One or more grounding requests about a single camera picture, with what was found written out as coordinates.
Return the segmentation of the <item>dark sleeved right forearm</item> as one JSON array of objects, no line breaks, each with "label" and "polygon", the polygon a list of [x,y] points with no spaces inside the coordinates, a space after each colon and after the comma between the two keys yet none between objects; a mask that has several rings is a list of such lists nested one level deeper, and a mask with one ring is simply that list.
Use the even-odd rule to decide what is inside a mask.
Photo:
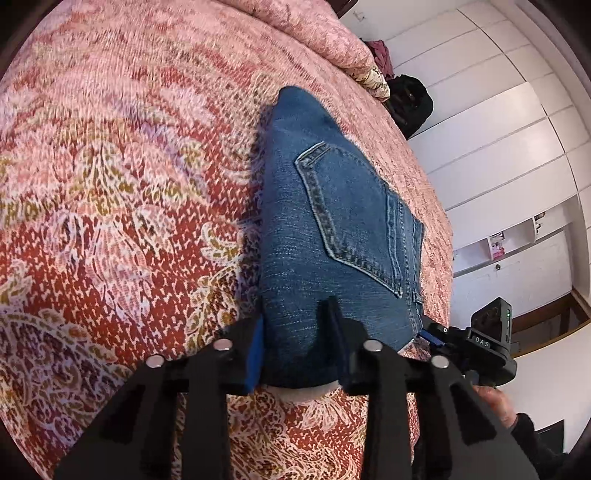
[{"label": "dark sleeved right forearm", "polygon": [[570,453],[556,454],[535,431],[525,413],[519,413],[511,433],[534,466],[540,479],[591,479],[590,432],[582,436]]}]

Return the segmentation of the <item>right hand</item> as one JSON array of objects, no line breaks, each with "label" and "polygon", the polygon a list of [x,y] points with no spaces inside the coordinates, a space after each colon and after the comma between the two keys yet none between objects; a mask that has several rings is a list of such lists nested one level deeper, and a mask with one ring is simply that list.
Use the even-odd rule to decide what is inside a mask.
[{"label": "right hand", "polygon": [[494,387],[477,385],[474,385],[473,389],[498,416],[501,423],[507,429],[514,427],[518,420],[517,413],[509,398],[501,390]]}]

